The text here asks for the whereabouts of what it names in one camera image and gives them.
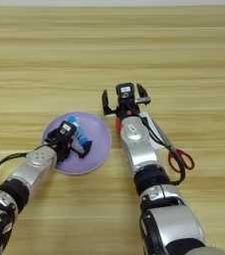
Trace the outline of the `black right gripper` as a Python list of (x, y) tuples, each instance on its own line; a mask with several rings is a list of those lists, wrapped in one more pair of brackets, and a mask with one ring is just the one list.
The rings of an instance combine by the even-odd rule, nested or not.
[(125, 119), (127, 117), (138, 116), (140, 113), (139, 105), (148, 105), (151, 102), (150, 97), (146, 89), (141, 85), (137, 84), (137, 90), (139, 98), (128, 97), (121, 98), (117, 97), (117, 106), (113, 110), (110, 107), (108, 99), (108, 91), (104, 90), (102, 94), (102, 104), (105, 116), (116, 116), (119, 119)]

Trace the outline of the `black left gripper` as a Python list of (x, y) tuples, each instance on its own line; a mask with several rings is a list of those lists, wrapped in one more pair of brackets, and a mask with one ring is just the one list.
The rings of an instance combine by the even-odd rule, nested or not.
[(58, 130), (55, 128), (47, 134), (44, 139), (44, 144), (50, 145), (56, 152), (57, 162), (62, 162), (69, 157), (71, 146), (72, 150), (79, 156), (79, 158), (84, 158), (90, 152), (93, 144), (91, 140), (88, 140), (84, 145), (72, 143), (72, 141), (73, 138), (70, 135), (58, 136)]

